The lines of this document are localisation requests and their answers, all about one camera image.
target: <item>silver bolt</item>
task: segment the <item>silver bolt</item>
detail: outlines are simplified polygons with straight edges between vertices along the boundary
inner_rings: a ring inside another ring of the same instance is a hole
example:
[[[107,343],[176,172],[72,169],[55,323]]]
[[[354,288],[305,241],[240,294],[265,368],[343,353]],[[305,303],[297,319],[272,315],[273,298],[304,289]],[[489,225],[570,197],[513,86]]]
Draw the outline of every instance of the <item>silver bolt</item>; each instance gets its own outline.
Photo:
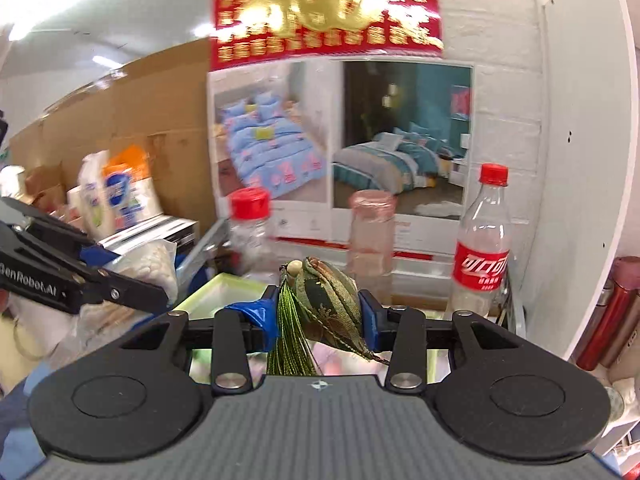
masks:
[[[417,388],[422,384],[422,379],[411,372],[402,372],[391,377],[391,384],[402,390]]]
[[[225,390],[237,390],[246,384],[246,377],[235,372],[220,374],[216,377],[216,385]]]

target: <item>red poster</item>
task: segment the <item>red poster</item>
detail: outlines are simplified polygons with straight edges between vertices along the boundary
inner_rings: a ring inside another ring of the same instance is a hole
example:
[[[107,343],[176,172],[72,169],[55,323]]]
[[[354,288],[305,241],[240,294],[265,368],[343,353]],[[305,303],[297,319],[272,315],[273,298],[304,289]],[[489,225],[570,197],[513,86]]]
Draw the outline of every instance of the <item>red poster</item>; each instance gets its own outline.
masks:
[[[214,0],[212,70],[309,54],[440,56],[438,0]]]

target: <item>blue bedding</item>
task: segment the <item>blue bedding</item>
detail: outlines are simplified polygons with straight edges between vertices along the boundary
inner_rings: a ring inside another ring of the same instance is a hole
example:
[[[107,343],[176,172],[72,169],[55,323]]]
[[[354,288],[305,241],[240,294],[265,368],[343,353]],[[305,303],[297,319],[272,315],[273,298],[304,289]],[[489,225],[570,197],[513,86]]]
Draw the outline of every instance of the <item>blue bedding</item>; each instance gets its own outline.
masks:
[[[265,187],[272,198],[278,198],[324,177],[326,161],[303,135],[302,128],[287,118],[273,117],[277,114],[273,105],[259,108],[257,113],[248,114],[251,119],[234,118],[242,126],[239,129],[234,131],[234,124],[227,128],[228,152],[242,183]]]

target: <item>cardboard box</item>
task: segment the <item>cardboard box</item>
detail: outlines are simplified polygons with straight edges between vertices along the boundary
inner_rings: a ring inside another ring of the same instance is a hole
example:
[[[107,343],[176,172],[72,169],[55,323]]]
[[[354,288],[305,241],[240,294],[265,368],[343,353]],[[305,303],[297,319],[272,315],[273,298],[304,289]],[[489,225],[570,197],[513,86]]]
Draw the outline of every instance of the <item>cardboard box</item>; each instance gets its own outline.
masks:
[[[69,94],[10,141],[12,164],[28,171],[62,168],[62,185],[77,185],[88,153],[117,153],[138,144],[164,213],[216,220],[207,144],[209,41],[176,46],[132,62]]]

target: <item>white bottle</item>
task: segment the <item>white bottle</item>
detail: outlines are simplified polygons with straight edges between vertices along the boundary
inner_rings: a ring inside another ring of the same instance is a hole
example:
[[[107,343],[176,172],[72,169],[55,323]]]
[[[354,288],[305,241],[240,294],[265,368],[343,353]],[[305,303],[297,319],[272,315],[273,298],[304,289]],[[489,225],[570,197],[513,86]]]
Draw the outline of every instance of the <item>white bottle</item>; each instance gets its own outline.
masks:
[[[508,173],[506,166],[482,165],[480,193],[460,221],[448,319],[456,310],[489,314],[511,243],[511,219],[504,203]]]

